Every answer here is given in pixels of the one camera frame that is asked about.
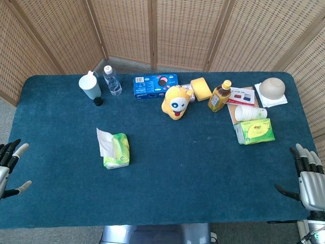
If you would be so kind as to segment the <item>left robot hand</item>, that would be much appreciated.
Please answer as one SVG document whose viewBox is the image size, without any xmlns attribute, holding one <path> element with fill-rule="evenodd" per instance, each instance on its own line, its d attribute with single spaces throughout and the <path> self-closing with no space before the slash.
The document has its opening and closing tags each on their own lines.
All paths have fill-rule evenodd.
<svg viewBox="0 0 325 244">
<path fill-rule="evenodd" d="M 6 189 L 7 183 L 17 162 L 19 161 L 21 155 L 29 148 L 29 144 L 25 143 L 16 149 L 20 142 L 21 139 L 17 139 L 14 142 L 9 142 L 6 145 L 0 144 L 0 200 L 20 195 L 32 184 L 32 181 L 28 180 L 20 187 L 10 190 Z"/>
</svg>

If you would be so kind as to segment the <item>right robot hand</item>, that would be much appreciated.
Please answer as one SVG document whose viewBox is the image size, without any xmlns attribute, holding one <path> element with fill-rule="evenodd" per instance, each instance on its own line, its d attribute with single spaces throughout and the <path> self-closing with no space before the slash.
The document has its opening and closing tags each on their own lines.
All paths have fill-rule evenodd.
<svg viewBox="0 0 325 244">
<path fill-rule="evenodd" d="M 300 201 L 309 211 L 325 211 L 325 169 L 314 151 L 302 147 L 299 143 L 290 148 L 294 157 L 299 182 L 299 193 L 287 191 L 279 184 L 277 191 L 291 199 Z"/>
</svg>

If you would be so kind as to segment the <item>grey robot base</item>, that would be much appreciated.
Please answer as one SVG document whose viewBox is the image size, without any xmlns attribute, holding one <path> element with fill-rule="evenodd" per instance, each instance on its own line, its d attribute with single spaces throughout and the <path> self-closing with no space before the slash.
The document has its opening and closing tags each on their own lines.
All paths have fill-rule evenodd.
<svg viewBox="0 0 325 244">
<path fill-rule="evenodd" d="M 110 225 L 99 244 L 219 244 L 209 223 Z"/>
</svg>

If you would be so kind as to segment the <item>sealed green tissue pack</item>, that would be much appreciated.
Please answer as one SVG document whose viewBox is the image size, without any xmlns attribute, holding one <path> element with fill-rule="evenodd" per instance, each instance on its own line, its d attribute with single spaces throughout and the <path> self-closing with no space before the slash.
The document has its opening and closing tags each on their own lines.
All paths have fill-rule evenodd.
<svg viewBox="0 0 325 244">
<path fill-rule="evenodd" d="M 275 141 L 269 118 L 239 122 L 234 128 L 239 144 L 250 145 Z"/>
</svg>

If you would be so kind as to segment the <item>white tissue sheet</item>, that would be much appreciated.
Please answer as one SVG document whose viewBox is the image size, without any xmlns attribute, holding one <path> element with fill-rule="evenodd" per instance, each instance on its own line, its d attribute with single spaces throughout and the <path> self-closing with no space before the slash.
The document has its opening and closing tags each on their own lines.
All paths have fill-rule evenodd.
<svg viewBox="0 0 325 244">
<path fill-rule="evenodd" d="M 100 147 L 101 157 L 115 158 L 115 149 L 113 145 L 113 135 L 109 132 L 96 129 L 97 139 Z"/>
</svg>

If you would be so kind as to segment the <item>open green tissue pack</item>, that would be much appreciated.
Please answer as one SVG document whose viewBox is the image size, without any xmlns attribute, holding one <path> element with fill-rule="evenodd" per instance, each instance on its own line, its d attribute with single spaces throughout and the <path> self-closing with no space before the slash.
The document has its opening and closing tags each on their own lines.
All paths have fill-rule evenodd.
<svg viewBox="0 0 325 244">
<path fill-rule="evenodd" d="M 130 162 L 129 142 L 124 133 L 113 135 L 115 158 L 103 157 L 103 165 L 107 169 L 126 167 Z"/>
</svg>

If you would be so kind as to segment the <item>white folded napkin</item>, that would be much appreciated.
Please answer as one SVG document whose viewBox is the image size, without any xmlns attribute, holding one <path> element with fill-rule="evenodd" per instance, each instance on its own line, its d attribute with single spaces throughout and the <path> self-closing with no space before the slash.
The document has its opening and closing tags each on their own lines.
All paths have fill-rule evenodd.
<svg viewBox="0 0 325 244">
<path fill-rule="evenodd" d="M 287 104 L 288 101 L 285 97 L 285 95 L 283 95 L 280 99 L 277 99 L 277 100 L 271 100 L 271 99 L 268 99 L 266 97 L 264 97 L 261 92 L 259 91 L 259 87 L 260 87 L 261 83 L 258 83 L 258 84 L 255 84 L 254 87 L 258 93 L 258 96 L 259 96 L 259 99 L 262 103 L 262 106 L 264 108 L 269 108 L 269 107 L 274 107 L 274 106 L 278 106 L 278 105 L 283 105 L 283 104 Z"/>
</svg>

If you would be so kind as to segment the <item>white paper cup stack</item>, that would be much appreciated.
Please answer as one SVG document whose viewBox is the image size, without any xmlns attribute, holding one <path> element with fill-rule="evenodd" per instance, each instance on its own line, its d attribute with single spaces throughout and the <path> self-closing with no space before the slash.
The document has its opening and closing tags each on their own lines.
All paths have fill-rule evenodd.
<svg viewBox="0 0 325 244">
<path fill-rule="evenodd" d="M 235 109 L 235 119 L 238 122 L 267 118 L 267 110 L 248 105 L 238 105 Z"/>
</svg>

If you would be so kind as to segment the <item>beige upturned bowl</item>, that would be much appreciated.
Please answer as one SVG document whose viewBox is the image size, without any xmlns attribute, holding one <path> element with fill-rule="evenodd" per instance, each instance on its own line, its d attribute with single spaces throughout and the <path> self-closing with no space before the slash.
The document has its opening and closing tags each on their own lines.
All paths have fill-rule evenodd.
<svg viewBox="0 0 325 244">
<path fill-rule="evenodd" d="M 278 100 L 285 93 L 285 84 L 279 78 L 267 78 L 259 85 L 258 91 L 267 99 Z"/>
</svg>

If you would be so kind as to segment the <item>brown spiral notebook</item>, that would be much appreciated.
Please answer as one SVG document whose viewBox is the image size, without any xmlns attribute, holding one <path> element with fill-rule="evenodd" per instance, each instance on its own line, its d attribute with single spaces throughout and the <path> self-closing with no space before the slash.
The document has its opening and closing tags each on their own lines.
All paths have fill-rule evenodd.
<svg viewBox="0 0 325 244">
<path fill-rule="evenodd" d="M 228 107 L 228 110 L 229 110 L 229 113 L 230 113 L 230 116 L 231 116 L 231 120 L 232 120 L 232 123 L 234 125 L 238 123 L 236 121 L 236 119 L 235 119 L 235 109 L 237 108 L 237 106 L 238 105 L 227 104 L 227 107 Z M 255 95 L 255 105 L 254 105 L 254 107 L 259 108 L 259 103 L 258 103 L 258 100 L 256 98 L 256 95 Z"/>
</svg>

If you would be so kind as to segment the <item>pale green plastic cup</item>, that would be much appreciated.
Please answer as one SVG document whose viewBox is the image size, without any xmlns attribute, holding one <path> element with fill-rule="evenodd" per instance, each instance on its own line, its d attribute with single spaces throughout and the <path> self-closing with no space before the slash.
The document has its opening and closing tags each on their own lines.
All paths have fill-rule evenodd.
<svg viewBox="0 0 325 244">
<path fill-rule="evenodd" d="M 82 76 L 78 84 L 90 99 L 94 100 L 97 97 L 101 97 L 102 92 L 93 71 L 88 71 L 86 75 Z"/>
</svg>

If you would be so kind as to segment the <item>white stamp pad box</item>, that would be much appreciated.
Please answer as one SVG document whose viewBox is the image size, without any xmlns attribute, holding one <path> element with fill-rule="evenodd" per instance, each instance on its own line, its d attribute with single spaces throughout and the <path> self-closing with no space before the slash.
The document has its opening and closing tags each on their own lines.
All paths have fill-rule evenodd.
<svg viewBox="0 0 325 244">
<path fill-rule="evenodd" d="M 227 104 L 254 106 L 254 89 L 231 87 L 231 95 L 227 100 Z"/>
</svg>

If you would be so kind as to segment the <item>yellow tea bottle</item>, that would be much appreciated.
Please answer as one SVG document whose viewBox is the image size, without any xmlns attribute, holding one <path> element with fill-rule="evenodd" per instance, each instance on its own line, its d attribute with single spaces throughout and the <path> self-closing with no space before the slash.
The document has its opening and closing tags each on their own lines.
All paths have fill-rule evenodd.
<svg viewBox="0 0 325 244">
<path fill-rule="evenodd" d="M 232 82 L 225 80 L 221 85 L 216 87 L 209 99 L 208 107 L 212 112 L 217 112 L 223 108 L 231 95 Z"/>
</svg>

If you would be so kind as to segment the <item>clear plastic water bottle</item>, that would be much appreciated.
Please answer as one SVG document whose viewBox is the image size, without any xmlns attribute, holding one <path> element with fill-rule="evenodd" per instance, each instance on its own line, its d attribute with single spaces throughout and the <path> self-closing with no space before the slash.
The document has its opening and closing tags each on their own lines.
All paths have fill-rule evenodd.
<svg viewBox="0 0 325 244">
<path fill-rule="evenodd" d="M 103 76 L 111 95 L 120 95 L 122 93 L 122 88 L 115 69 L 110 65 L 104 66 Z"/>
</svg>

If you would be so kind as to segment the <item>yellow sponge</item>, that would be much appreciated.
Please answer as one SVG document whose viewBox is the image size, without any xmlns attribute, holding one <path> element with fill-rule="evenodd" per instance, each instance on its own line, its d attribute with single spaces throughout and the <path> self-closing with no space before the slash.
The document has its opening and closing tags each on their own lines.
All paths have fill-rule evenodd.
<svg viewBox="0 0 325 244">
<path fill-rule="evenodd" d="M 205 78 L 200 77 L 190 82 L 190 85 L 194 91 L 196 99 L 200 102 L 209 99 L 212 96 L 211 90 Z"/>
</svg>

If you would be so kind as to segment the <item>blue table cloth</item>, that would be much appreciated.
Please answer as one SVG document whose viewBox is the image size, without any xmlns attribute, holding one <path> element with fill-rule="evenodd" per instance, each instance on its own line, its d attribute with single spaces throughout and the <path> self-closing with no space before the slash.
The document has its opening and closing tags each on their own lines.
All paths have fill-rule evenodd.
<svg viewBox="0 0 325 244">
<path fill-rule="evenodd" d="M 204 77 L 211 88 L 229 79 L 249 87 L 269 77 L 285 83 L 288 103 L 268 110 L 275 141 L 240 145 L 224 107 L 190 103 L 180 120 L 161 110 L 162 98 L 137 100 L 134 74 L 121 74 L 122 94 L 98 82 L 104 103 L 80 89 L 78 75 L 32 76 L 23 86 L 10 140 L 29 149 L 8 188 L 27 180 L 22 194 L 0 200 L 0 229 L 121 224 L 286 221 L 307 217 L 300 202 L 275 184 L 299 190 L 289 148 L 315 150 L 293 77 L 286 72 L 180 73 Z M 103 165 L 96 129 L 124 133 L 126 167 Z"/>
</svg>

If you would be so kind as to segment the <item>small purple floral packet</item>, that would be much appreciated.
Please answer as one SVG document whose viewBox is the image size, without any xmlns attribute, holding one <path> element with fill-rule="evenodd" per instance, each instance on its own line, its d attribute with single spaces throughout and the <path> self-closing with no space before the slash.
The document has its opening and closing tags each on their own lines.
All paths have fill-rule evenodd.
<svg viewBox="0 0 325 244">
<path fill-rule="evenodd" d="M 182 84 L 181 87 L 185 88 L 186 90 L 190 90 L 191 91 L 191 96 L 190 96 L 190 101 L 194 102 L 196 100 L 193 88 L 191 86 L 191 84 Z"/>
</svg>

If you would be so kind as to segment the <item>yellow plush toy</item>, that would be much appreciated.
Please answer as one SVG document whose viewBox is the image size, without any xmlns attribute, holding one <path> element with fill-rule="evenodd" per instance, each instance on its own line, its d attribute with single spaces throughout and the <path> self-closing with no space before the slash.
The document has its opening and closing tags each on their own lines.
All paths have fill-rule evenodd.
<svg viewBox="0 0 325 244">
<path fill-rule="evenodd" d="M 179 120 L 185 113 L 193 94 L 194 92 L 192 89 L 186 89 L 180 85 L 170 87 L 162 102 L 162 111 L 171 119 Z"/>
</svg>

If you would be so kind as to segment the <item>blue cookie box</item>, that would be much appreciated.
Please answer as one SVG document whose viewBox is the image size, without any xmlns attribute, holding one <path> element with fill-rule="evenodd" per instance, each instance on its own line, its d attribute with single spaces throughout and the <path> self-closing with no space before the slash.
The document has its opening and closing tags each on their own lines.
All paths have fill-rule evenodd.
<svg viewBox="0 0 325 244">
<path fill-rule="evenodd" d="M 178 85 L 177 74 L 142 75 L 133 78 L 136 99 L 164 97 L 167 90 Z"/>
</svg>

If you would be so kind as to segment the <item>woven bamboo folding screen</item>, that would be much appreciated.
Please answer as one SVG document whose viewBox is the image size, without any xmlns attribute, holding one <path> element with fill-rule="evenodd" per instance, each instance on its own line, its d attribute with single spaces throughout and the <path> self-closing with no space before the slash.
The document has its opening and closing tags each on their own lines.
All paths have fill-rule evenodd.
<svg viewBox="0 0 325 244">
<path fill-rule="evenodd" d="M 124 58 L 293 75 L 325 164 L 325 0 L 0 0 L 0 101 L 25 80 Z"/>
</svg>

